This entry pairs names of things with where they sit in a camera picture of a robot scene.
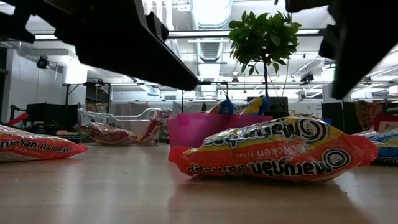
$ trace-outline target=pink box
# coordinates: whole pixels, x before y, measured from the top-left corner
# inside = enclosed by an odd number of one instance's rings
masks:
[[[229,128],[241,128],[272,120],[272,116],[225,114],[178,114],[167,120],[170,148],[200,147],[203,140]]]

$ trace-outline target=ceiling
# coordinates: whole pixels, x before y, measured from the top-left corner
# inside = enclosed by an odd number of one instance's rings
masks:
[[[211,21],[213,19],[212,17],[214,17],[214,20],[217,20],[217,16],[221,14],[219,7],[216,7],[216,5],[228,0],[217,0],[212,2],[209,0],[200,1],[209,2],[208,7],[205,9],[206,12],[202,12],[202,14],[204,13],[207,19]],[[197,27],[195,25],[195,18],[192,18],[190,0],[142,0],[142,2],[144,3],[146,13],[154,11],[159,17],[161,17],[163,23],[166,24],[170,30],[194,30]],[[279,1],[278,6],[275,6],[274,0],[234,0],[230,10],[230,17],[228,19],[240,20],[241,14],[244,11],[253,11],[255,14],[261,14],[263,12],[276,12],[276,10],[286,13],[284,1]],[[7,4],[0,4],[0,11],[12,14],[13,7]],[[294,22],[301,23],[303,29],[321,29],[325,28],[327,24],[333,23],[333,19],[328,15],[326,7],[301,11],[293,14],[292,18]],[[34,34],[47,34],[54,31],[53,27],[37,16],[30,17],[27,29]],[[300,81],[300,77],[307,73],[312,73],[315,81],[324,81],[328,79],[325,76],[322,76],[322,72],[325,71],[325,67],[327,67],[325,65],[325,60],[318,56],[318,49],[322,41],[322,37],[299,37],[298,39],[300,45],[297,48],[297,53],[291,56],[292,59],[289,60],[289,67],[281,66],[278,73],[276,73],[273,68],[270,68],[268,72],[271,77],[269,79],[273,82],[284,82],[286,80],[288,82]],[[198,75],[199,78],[210,78],[213,81],[231,81],[232,78],[235,77],[239,80],[240,84],[230,86],[230,89],[244,88],[250,90],[262,88],[260,85],[242,84],[242,82],[263,82],[264,77],[263,75],[248,76],[240,72],[241,66],[237,61],[233,60],[229,56],[231,43],[228,42],[228,39],[217,40],[217,42],[221,43],[221,54],[216,63],[205,63],[199,59],[197,46],[200,44],[197,42],[198,39],[177,39],[170,41],[168,44],[170,45],[170,48],[172,48],[172,50],[174,50],[174,52],[176,52],[176,54],[178,54],[186,63],[188,68]],[[123,45],[116,41],[110,41],[107,45],[107,47],[123,48]],[[73,46],[59,41],[38,41],[32,45],[25,44],[24,47],[27,47],[28,49],[67,49],[72,53],[75,52]],[[398,53],[396,52],[398,51],[392,50],[392,53],[374,69],[374,72],[395,66],[396,60],[398,59]],[[211,71],[206,73],[204,72],[205,69],[203,67],[211,69]],[[264,73],[262,64],[259,63],[257,65],[257,69],[260,74]],[[398,78],[398,73],[396,73],[397,71],[398,70],[393,69],[390,72],[378,75],[378,77],[373,80],[392,80]],[[102,78],[106,82],[132,82],[131,79],[126,78],[121,74],[98,68],[90,68],[88,77]],[[370,87],[359,86],[358,88],[375,88],[376,90],[373,91],[373,94],[380,94],[384,97],[384,95],[387,94],[385,89],[389,86],[391,85]],[[275,88],[283,88],[283,85],[277,85]],[[303,90],[303,87],[300,85],[287,85],[285,88],[296,89],[297,91]],[[322,85],[310,85],[308,88],[313,91],[322,92]],[[116,87],[114,91],[142,91],[142,89],[138,86],[124,86]]]

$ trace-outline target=security camera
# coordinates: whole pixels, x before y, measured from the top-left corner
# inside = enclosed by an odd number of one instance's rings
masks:
[[[37,61],[37,68],[40,69],[48,69],[50,67],[50,62],[47,59],[47,56],[40,56],[40,59]]]

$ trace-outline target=clear plastic bin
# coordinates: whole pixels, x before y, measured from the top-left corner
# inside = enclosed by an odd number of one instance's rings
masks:
[[[148,108],[144,112],[135,116],[114,116],[107,113],[95,113],[78,109],[78,124],[80,127],[92,123],[98,122],[107,124],[113,127],[125,129],[133,132],[137,137],[142,136],[144,131],[150,124],[150,119],[154,115],[155,111],[161,111],[160,108]],[[80,131],[80,142],[88,143],[94,142],[84,131]]]

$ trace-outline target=ceiling duct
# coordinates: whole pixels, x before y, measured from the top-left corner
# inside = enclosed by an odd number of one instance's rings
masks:
[[[190,0],[191,20],[195,30],[223,30],[228,28],[233,0]],[[216,62],[223,51],[217,42],[197,43],[197,52],[204,62]]]

